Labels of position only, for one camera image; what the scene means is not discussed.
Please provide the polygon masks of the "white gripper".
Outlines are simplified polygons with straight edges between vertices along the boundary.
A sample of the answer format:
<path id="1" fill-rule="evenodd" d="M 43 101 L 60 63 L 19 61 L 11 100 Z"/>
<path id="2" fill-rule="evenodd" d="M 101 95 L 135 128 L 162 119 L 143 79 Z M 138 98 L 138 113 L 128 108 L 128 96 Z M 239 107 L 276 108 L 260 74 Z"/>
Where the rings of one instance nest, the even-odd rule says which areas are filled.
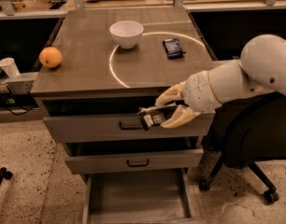
<path id="1" fill-rule="evenodd" d="M 211 113 L 222 106 L 211 88 L 208 71 L 193 74 L 185 82 L 171 86 L 156 99 L 155 105 L 163 106 L 182 99 L 188 106 L 179 105 L 172 117 L 161 123 L 161 127 L 177 128 L 195 119 L 200 113 Z"/>

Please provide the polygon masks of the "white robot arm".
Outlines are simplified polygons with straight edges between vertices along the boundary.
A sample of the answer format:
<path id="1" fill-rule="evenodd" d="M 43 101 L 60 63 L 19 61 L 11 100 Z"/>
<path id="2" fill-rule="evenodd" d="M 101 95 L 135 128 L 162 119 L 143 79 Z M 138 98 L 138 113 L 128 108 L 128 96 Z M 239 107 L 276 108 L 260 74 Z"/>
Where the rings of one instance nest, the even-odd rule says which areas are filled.
<path id="1" fill-rule="evenodd" d="M 259 35 L 245 45 L 238 60 L 190 75 L 162 93 L 155 105 L 184 102 L 170 119 L 161 123 L 172 129 L 227 102 L 272 91 L 286 96 L 286 40 L 276 35 Z"/>

